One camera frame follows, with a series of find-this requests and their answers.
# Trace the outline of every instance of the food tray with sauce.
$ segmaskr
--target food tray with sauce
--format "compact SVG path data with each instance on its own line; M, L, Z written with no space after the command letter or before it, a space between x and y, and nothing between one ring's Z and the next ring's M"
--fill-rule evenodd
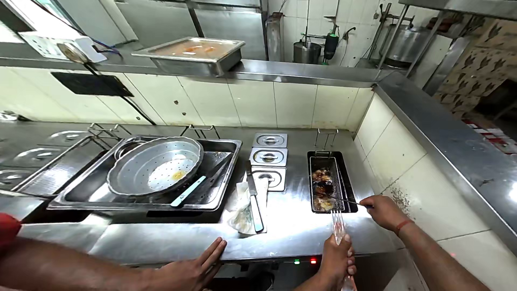
M343 156L340 152L308 152L311 207L316 213L331 209L357 212L357 206L340 199L355 201Z
M219 77L240 62L241 40L185 37L135 51L171 74Z

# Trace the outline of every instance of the knife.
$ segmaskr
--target knife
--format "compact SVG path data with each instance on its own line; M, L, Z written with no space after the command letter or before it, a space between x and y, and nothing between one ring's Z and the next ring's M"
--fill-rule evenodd
M253 216L253 224L255 225L255 232L264 229L262 219L260 217L259 205L257 204L257 189L255 187L255 180L251 172L251 162L246 161L246 180L248 181L248 189L250 192L251 215Z
M221 169L222 166L226 165L226 162L228 162L232 158L233 154L227 155L222 161L220 161L214 168L212 168L210 171L208 171L206 174L202 175L197 179L192 185L190 185L183 193L181 193L178 198L174 199L172 201L171 206L172 207L178 207L187 197L194 192L194 190L199 187L199 185L206 181L206 183L209 183L210 186L215 182L216 178L215 175L217 172Z

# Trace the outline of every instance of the human arm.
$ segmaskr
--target human arm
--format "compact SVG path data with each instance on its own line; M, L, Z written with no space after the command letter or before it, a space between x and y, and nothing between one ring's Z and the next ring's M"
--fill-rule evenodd
M409 218L395 202L387 196L370 196L360 202L372 205L368 213L378 225L391 231ZM489 289L467 271L458 261L449 255L415 223L405 224L400 228L399 238L413 254L430 291L489 291Z
M334 235L331 235L323 246L320 269L294 291L341 290L345 276L357 272L354 264L354 249L352 248L350 235L345 235L339 245L336 244Z
M0 286L25 291L198 291L217 273L220 265L215 263L225 247L218 238L199 258L156 270L127 268L57 244L16 238L0 250Z

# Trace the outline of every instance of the human hand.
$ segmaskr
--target human hand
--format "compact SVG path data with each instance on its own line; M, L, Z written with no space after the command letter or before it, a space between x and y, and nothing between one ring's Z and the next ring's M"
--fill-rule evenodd
M217 274L219 258L226 241L217 238L201 256L193 260L175 261L162 268L143 271L143 290L200 291Z
M331 282L332 289L340 289L347 274L353 275L356 272L350 235L345 235L339 245L334 235L331 235L323 245L323 258L317 275L323 282Z
M387 230L396 231L399 224L409 219L388 196L373 195L361 200L359 204L372 205L374 208L369 208L368 213L378 225Z

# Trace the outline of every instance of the pipe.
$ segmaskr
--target pipe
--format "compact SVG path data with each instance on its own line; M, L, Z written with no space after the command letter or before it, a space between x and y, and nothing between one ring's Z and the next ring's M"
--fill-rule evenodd
M379 19L381 23L379 24L379 27L377 28L377 31L375 32L375 36L373 37L372 48L370 49L370 52L368 53L368 60L372 58L373 50L375 50L375 48L377 48L377 41L379 40L379 36L381 36L381 31L384 28L384 23L386 22L386 19L387 19L386 16L388 16L390 8L391 8L391 2L388 3L388 6L386 7L386 11L383 12L383 7L381 4L381 19Z

